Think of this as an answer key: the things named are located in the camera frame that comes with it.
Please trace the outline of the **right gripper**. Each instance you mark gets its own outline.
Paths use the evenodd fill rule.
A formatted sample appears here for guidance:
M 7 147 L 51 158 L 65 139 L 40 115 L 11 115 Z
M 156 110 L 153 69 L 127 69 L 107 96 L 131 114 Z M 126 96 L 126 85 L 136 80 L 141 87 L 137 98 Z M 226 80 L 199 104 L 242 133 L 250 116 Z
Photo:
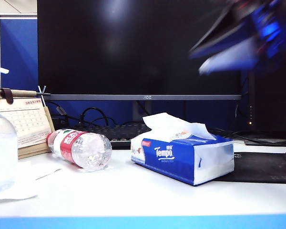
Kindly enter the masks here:
M 286 63 L 286 0 L 233 0 L 189 57 L 208 58 L 199 74 L 275 71 Z

